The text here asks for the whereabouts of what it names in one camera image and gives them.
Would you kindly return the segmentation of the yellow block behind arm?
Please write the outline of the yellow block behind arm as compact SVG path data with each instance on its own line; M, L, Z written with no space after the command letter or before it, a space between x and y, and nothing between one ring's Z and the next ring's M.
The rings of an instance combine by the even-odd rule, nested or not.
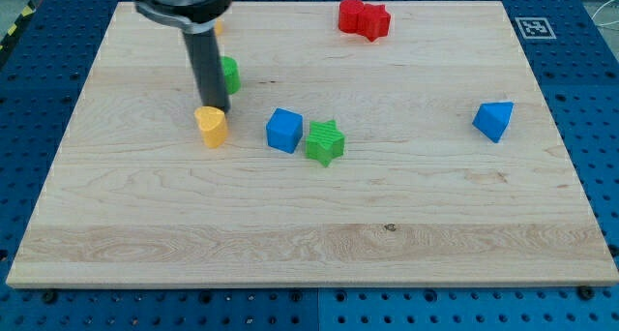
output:
M221 19L217 19L214 26L215 34L219 36L223 31L223 23Z

